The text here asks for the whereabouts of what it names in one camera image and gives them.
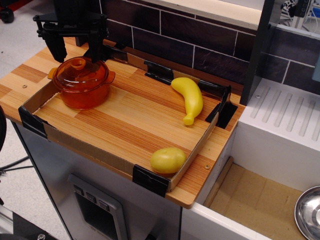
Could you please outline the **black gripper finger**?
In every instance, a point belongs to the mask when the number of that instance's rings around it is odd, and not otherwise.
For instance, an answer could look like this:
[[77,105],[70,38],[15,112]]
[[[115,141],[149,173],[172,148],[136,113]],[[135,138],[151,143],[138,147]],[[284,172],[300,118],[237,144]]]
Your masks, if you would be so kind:
[[92,63],[96,63],[101,57],[101,46],[103,45],[103,37],[98,32],[88,35],[88,46]]
[[67,56],[63,37],[55,34],[43,34],[42,38],[44,39],[53,58],[57,62],[63,63]]

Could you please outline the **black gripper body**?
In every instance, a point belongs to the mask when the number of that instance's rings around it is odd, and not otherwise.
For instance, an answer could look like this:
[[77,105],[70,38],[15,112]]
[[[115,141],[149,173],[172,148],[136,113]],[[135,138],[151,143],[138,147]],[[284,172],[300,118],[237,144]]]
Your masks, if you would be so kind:
[[107,16],[90,11],[84,0],[54,0],[53,6],[54,12],[33,17],[39,37],[107,37]]

